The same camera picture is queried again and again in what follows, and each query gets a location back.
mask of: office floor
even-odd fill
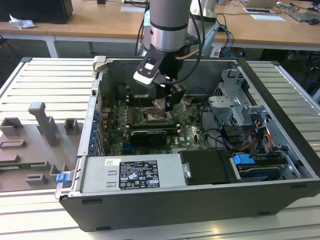
[[[19,40],[12,39],[9,44],[17,52],[20,57],[38,57],[49,58],[50,54],[47,45],[41,40]],[[87,42],[71,42],[71,41],[56,41],[56,48],[61,58],[93,58],[95,55],[106,55],[112,57],[130,57],[134,55],[134,43],[104,43],[94,42],[93,48],[95,54],[91,54],[89,44]],[[233,49],[236,55],[241,49]],[[310,69],[305,63],[305,57],[298,55],[295,60],[286,58],[287,52],[272,52],[265,54],[262,49],[248,48],[245,49],[245,59],[257,61],[262,57],[263,60],[278,60],[279,55],[284,56],[282,66],[298,81],[302,83],[305,79],[305,72]],[[19,64],[20,59],[6,44],[0,49],[0,86],[7,80],[15,67]],[[317,79],[320,76],[320,71],[316,71],[308,80]]]

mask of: laptop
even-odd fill
[[[309,21],[311,19],[318,19],[320,21],[320,15],[315,13],[299,13],[299,12],[288,12],[290,16],[297,19],[300,22]]]
[[[278,0],[240,0],[246,7],[273,8]]]

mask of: barcode sticker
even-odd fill
[[[119,166],[121,162],[121,158],[107,158],[104,161],[105,166]]]

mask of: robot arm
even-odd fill
[[[175,85],[175,81],[178,80],[190,46],[200,41],[200,37],[195,39],[188,36],[191,1],[150,0],[150,49],[133,78],[140,84],[156,89],[153,103],[165,112],[171,111],[185,93]]]

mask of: black box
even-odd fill
[[[35,24],[66,24],[73,10],[71,0],[0,0],[0,21],[8,22],[11,14]]]

